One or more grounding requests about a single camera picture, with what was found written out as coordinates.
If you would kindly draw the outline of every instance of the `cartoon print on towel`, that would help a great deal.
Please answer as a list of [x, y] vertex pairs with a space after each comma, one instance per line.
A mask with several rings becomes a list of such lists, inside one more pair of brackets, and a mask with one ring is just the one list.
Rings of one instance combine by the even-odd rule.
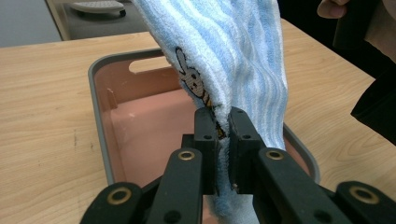
[[[181, 71], [178, 71], [178, 77], [189, 88], [190, 92], [201, 99], [206, 107], [210, 107], [213, 112], [213, 106], [210, 101], [209, 93], [205, 90], [204, 82], [201, 80], [200, 73], [194, 68], [189, 67], [186, 62], [186, 55], [181, 47], [176, 47], [176, 56], [180, 64]], [[226, 137], [225, 132], [220, 128], [217, 123], [219, 139]]]

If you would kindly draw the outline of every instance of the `cartoon animal print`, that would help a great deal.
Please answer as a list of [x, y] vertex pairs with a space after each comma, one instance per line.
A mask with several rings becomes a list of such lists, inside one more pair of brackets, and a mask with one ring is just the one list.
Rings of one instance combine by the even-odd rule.
[[186, 84], [192, 94], [201, 99], [206, 106], [209, 106], [209, 94], [205, 90], [199, 72], [194, 67], [187, 66], [186, 55], [180, 47], [176, 47], [176, 56], [181, 67], [181, 71], [178, 71], [180, 80]]

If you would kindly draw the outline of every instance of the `towel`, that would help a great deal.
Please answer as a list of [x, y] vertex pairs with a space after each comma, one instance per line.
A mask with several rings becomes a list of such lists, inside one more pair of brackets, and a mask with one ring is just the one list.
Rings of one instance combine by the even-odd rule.
[[197, 107], [218, 122], [219, 195], [210, 196], [220, 223], [258, 223], [251, 195], [228, 179], [227, 117], [247, 112], [268, 147], [285, 148], [282, 126], [288, 98], [276, 0], [134, 0], [180, 84]]

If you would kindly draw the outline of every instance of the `dark clothing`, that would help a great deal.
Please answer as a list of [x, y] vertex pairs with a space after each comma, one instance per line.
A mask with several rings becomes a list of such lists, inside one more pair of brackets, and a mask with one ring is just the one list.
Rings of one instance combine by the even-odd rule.
[[364, 92], [351, 115], [396, 146], [396, 64]]

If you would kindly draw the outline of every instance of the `table surface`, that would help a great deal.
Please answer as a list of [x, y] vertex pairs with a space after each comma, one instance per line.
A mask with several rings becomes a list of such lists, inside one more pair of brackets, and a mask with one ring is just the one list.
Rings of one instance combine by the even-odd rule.
[[[396, 200], [396, 148], [350, 111], [373, 79], [286, 21], [286, 123], [321, 185], [373, 185]], [[88, 68], [157, 48], [148, 33], [0, 49], [0, 223], [78, 223], [106, 186]]]

